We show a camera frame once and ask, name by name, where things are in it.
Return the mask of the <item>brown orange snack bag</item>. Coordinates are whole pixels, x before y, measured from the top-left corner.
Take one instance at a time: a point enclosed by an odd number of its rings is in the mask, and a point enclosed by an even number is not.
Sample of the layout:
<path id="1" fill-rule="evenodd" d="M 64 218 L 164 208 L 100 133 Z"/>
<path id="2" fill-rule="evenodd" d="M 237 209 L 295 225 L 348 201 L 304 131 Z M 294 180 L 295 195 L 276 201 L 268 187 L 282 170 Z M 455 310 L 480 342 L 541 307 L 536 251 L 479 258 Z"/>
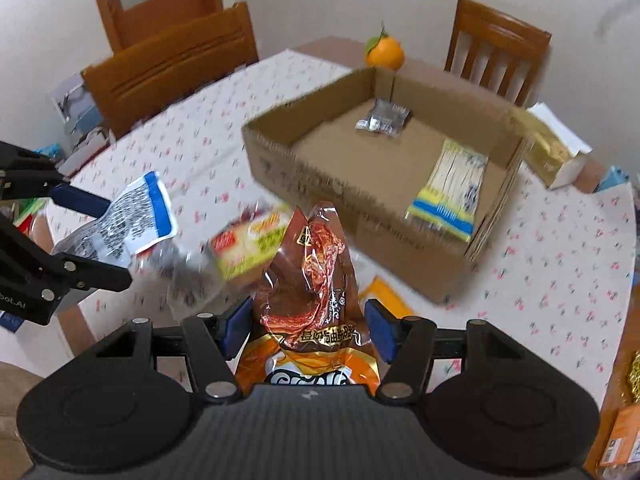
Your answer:
<path id="1" fill-rule="evenodd" d="M 235 379 L 257 385 L 380 384 L 378 360 L 358 301 L 358 283 L 337 209 L 295 209 L 253 302 L 254 330 Z"/>

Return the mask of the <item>brown cardboard box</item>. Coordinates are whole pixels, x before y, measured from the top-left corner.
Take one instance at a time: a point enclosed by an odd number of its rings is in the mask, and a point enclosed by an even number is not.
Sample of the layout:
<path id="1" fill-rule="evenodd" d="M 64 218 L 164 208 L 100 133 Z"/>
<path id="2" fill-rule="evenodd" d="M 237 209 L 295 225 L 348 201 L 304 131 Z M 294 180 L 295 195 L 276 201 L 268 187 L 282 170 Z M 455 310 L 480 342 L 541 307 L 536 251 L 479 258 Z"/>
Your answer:
<path id="1" fill-rule="evenodd" d="M 411 110 L 398 138 L 355 129 L 376 99 Z M 512 107 L 364 68 L 267 110 L 242 135 L 257 182 L 303 210 L 332 203 L 360 252 L 442 304 L 483 251 L 529 148 Z M 405 218 L 446 139 L 488 158 L 469 243 Z"/>

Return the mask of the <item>small dark clear snack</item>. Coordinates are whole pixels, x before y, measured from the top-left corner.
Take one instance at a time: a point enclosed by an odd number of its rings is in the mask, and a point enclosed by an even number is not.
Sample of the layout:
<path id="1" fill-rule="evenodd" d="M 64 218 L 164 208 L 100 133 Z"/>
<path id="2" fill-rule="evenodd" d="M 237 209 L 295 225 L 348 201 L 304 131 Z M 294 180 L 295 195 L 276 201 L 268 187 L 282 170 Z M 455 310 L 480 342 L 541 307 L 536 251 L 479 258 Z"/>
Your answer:
<path id="1" fill-rule="evenodd" d="M 355 129 L 398 138 L 404 130 L 411 110 L 390 101 L 376 99 L 365 118 L 356 122 Z"/>

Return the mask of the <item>gold trinket pile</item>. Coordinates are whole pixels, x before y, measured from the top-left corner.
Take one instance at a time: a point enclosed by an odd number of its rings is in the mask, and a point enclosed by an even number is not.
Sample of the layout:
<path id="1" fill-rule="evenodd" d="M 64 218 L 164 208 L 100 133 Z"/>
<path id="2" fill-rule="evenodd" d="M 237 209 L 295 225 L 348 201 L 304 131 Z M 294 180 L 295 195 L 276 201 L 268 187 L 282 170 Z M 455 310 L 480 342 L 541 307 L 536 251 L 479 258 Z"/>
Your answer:
<path id="1" fill-rule="evenodd" d="M 640 356 L 638 351 L 627 352 L 623 355 L 620 370 L 620 400 L 623 406 L 639 402 L 640 398 Z"/>

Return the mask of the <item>white blue snack bag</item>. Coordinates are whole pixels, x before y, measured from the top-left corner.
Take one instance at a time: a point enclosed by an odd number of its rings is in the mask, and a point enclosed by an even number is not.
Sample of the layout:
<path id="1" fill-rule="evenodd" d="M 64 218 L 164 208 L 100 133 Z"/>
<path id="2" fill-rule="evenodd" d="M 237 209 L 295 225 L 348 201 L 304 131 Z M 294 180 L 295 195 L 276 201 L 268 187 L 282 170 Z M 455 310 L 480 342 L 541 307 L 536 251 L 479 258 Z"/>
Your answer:
<path id="1" fill-rule="evenodd" d="M 155 171 L 128 184 L 100 218 L 67 235 L 53 251 L 137 270 L 160 281 L 169 310 L 180 321 L 213 302 L 224 289 L 215 258 L 175 241 L 178 222 Z"/>

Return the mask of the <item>orange printed box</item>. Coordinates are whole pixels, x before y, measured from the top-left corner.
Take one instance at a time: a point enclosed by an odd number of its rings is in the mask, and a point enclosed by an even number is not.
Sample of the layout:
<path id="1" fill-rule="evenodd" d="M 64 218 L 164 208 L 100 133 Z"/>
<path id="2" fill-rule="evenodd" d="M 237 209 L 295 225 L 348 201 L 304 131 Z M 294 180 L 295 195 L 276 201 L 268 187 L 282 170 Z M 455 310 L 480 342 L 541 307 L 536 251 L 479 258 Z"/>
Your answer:
<path id="1" fill-rule="evenodd" d="M 639 463 L 639 403 L 622 408 L 600 459 L 601 468 L 627 468 Z"/>

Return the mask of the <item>gold tissue pack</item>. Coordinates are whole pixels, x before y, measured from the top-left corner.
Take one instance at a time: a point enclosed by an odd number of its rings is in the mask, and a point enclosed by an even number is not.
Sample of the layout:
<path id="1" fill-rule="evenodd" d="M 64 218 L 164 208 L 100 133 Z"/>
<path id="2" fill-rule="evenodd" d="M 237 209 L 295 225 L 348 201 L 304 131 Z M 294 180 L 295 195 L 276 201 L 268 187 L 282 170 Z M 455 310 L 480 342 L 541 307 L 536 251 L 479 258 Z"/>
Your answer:
<path id="1" fill-rule="evenodd" d="M 573 184 L 585 168 L 592 147 L 559 120 L 546 103 L 512 107 L 510 114 L 532 139 L 525 161 L 546 188 L 556 190 Z"/>

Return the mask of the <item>orange fruit with leaf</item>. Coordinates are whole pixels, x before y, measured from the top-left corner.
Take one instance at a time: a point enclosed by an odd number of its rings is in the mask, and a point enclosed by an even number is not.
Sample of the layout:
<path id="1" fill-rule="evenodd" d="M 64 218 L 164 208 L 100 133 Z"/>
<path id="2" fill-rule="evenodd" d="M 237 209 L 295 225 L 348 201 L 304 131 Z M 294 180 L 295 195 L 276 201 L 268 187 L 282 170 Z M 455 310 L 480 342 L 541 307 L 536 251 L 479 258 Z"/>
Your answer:
<path id="1" fill-rule="evenodd" d="M 405 51 L 394 37 L 386 32 L 384 24 L 378 36 L 373 36 L 366 42 L 367 66 L 382 67 L 397 72 L 405 63 Z"/>

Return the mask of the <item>orange square snack pack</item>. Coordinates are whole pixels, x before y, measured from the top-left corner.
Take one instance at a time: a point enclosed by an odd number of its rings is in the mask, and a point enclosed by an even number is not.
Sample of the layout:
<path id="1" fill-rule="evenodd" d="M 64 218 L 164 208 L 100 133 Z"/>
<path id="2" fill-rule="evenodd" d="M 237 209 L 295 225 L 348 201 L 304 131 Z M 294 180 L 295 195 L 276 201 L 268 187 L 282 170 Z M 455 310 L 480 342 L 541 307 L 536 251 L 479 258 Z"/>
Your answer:
<path id="1" fill-rule="evenodd" d="M 360 306 L 364 305 L 368 300 L 378 300 L 395 318 L 405 318 L 414 315 L 414 311 L 402 300 L 401 296 L 395 292 L 390 284 L 379 275 L 375 275 L 364 289 L 360 290 L 358 300 Z"/>

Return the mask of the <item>light blue box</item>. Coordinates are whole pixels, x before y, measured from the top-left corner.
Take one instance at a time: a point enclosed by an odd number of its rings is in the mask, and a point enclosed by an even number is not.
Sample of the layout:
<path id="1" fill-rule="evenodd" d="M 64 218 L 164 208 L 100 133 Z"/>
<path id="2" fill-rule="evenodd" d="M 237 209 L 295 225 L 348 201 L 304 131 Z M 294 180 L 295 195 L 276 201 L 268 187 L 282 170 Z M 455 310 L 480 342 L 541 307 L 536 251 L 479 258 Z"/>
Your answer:
<path id="1" fill-rule="evenodd" d="M 629 181 L 629 174 L 622 168 L 617 166 L 611 166 L 606 170 L 605 175 L 602 177 L 596 187 L 597 192 L 602 192 L 608 188 L 614 188 L 614 186 L 625 184 Z"/>

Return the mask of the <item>wooden chair left side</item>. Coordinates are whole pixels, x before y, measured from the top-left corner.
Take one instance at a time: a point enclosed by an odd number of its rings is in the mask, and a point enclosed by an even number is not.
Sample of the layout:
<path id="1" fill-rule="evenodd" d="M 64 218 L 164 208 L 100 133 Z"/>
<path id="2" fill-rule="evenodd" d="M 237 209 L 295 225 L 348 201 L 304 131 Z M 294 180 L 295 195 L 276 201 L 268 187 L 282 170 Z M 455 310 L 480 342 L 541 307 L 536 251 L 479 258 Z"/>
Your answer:
<path id="1" fill-rule="evenodd" d="M 258 61 L 246 2 L 179 25 L 81 72 L 117 139 L 241 67 Z"/>

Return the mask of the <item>cherry print tablecloth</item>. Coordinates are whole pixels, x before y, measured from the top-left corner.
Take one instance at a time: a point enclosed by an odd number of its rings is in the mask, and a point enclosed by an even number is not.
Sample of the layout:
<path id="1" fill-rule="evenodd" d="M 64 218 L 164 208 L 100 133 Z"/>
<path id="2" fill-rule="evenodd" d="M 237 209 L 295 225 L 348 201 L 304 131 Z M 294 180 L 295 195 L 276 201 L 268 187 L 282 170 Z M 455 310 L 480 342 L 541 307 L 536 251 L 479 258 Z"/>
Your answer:
<path id="1" fill-rule="evenodd" d="M 111 199 L 156 171 L 178 221 L 177 243 L 196 252 L 246 206 L 270 200 L 250 175 L 244 122 L 345 74 L 344 66 L 291 50 L 273 55 L 129 133 L 82 168 L 74 185 Z M 550 192 L 522 167 L 480 262 L 446 304 L 432 304 L 364 255 L 354 260 L 360 285 L 384 278 L 442 327 L 484 318 L 602 401 L 624 331 L 635 247 L 629 185 Z"/>

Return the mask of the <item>wooden chair far end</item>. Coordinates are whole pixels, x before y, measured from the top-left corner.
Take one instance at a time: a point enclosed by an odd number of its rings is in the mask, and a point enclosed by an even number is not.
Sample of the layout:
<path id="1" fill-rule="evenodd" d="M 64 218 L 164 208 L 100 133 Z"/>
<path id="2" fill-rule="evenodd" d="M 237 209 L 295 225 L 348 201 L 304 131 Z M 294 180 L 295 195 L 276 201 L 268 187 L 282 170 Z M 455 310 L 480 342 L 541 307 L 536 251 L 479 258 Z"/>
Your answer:
<path id="1" fill-rule="evenodd" d="M 450 73 L 462 58 L 459 77 L 470 81 L 476 63 L 486 60 L 477 83 L 489 89 L 497 70 L 503 69 L 496 89 L 507 98 L 518 72 L 524 77 L 513 103 L 524 106 L 548 58 L 552 33 L 475 0 L 457 0 L 444 70 Z"/>

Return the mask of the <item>long yellow blue noodle snack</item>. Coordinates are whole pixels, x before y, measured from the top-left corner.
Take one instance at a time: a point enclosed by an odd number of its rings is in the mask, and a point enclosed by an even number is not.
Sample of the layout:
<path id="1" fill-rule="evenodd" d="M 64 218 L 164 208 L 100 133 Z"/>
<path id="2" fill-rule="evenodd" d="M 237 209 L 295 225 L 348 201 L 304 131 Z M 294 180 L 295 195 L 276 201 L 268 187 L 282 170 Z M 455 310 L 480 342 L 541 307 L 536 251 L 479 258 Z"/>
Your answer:
<path id="1" fill-rule="evenodd" d="M 485 155 L 446 139 L 434 169 L 407 208 L 405 218 L 469 243 L 487 164 Z"/>

